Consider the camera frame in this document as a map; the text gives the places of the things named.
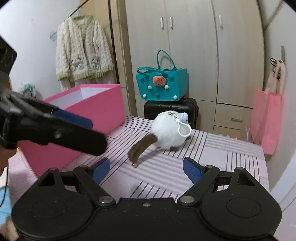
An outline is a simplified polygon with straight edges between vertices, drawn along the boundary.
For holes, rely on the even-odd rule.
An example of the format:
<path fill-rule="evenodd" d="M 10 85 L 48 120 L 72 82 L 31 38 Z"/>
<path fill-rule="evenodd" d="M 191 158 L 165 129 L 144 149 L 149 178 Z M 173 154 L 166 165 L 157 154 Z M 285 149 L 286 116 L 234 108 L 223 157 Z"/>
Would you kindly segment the striped pink table cloth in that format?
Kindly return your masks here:
<path fill-rule="evenodd" d="M 260 146 L 199 130 L 193 130 L 191 138 L 176 152 L 148 147 L 141 154 L 138 167 L 133 168 L 128 151 L 150 128 L 151 121 L 128 116 L 107 136 L 104 156 L 110 161 L 110 170 L 100 185 L 113 198 L 179 198 L 192 186 L 183 171 L 186 157 L 222 171 L 245 168 L 269 189 L 266 161 Z"/>

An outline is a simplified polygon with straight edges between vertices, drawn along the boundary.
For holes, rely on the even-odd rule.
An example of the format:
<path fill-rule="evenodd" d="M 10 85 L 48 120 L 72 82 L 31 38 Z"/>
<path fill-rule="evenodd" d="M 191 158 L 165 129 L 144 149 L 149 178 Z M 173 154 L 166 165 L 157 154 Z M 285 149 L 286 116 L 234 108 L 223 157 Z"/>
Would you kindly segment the pink paper bag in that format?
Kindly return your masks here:
<path fill-rule="evenodd" d="M 271 70 L 265 90 L 254 90 L 250 132 L 253 142 L 263 152 L 273 155 L 278 146 L 282 120 L 282 94 L 285 87 L 285 64 L 278 60 Z"/>

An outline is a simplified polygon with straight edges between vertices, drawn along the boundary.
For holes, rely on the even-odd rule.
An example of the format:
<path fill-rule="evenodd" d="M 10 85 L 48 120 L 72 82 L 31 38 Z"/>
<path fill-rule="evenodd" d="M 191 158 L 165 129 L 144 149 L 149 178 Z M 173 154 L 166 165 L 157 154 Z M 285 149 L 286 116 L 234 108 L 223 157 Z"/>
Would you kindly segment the teal felt tote bag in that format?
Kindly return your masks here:
<path fill-rule="evenodd" d="M 169 54 L 166 56 L 171 61 L 173 68 L 162 69 L 159 62 L 159 50 L 156 55 L 157 68 L 137 68 L 137 85 L 141 98 L 146 101 L 179 101 L 184 97 L 189 88 L 188 70 L 177 68 Z"/>

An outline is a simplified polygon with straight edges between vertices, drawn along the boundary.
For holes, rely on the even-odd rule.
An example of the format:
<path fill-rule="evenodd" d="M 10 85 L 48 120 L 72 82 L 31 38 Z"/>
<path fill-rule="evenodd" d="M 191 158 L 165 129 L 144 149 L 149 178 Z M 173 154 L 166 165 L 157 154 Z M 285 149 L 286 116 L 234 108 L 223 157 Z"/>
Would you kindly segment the white fluffy plush toy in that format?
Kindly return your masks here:
<path fill-rule="evenodd" d="M 138 167 L 140 155 L 151 145 L 162 150 L 177 151 L 191 138 L 192 128 L 187 113 L 174 110 L 164 111 L 154 119 L 151 131 L 128 151 L 128 159 L 132 166 Z"/>

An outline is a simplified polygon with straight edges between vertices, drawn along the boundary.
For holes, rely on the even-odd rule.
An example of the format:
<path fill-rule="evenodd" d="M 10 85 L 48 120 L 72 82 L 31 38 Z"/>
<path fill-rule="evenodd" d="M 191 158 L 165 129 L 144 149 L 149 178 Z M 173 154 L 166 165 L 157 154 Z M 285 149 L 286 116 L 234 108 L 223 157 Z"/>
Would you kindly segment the cream knitted cardigan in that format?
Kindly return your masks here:
<path fill-rule="evenodd" d="M 58 26 L 56 76 L 61 90 L 99 83 L 114 70 L 104 29 L 92 15 L 67 18 Z"/>

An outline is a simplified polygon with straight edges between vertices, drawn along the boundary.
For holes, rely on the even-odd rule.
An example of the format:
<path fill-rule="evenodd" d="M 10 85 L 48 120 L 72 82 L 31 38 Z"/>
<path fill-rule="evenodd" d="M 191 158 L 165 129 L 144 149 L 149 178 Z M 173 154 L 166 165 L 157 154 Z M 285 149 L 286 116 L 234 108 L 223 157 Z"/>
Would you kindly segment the beige wardrobe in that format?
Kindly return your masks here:
<path fill-rule="evenodd" d="M 257 1 L 125 1 L 133 70 L 186 68 L 196 128 L 247 139 L 264 76 Z"/>

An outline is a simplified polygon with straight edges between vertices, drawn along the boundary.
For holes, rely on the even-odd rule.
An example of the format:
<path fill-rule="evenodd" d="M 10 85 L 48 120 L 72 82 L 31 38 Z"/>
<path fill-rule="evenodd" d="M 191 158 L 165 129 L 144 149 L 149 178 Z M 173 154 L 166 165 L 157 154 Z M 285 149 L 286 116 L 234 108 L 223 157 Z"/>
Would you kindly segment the pink cardboard box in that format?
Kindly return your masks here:
<path fill-rule="evenodd" d="M 82 84 L 44 102 L 92 120 L 93 130 L 105 135 L 125 121 L 119 84 Z M 41 146 L 30 141 L 20 142 L 20 149 L 38 177 L 52 167 L 61 170 L 82 154 L 55 144 Z"/>

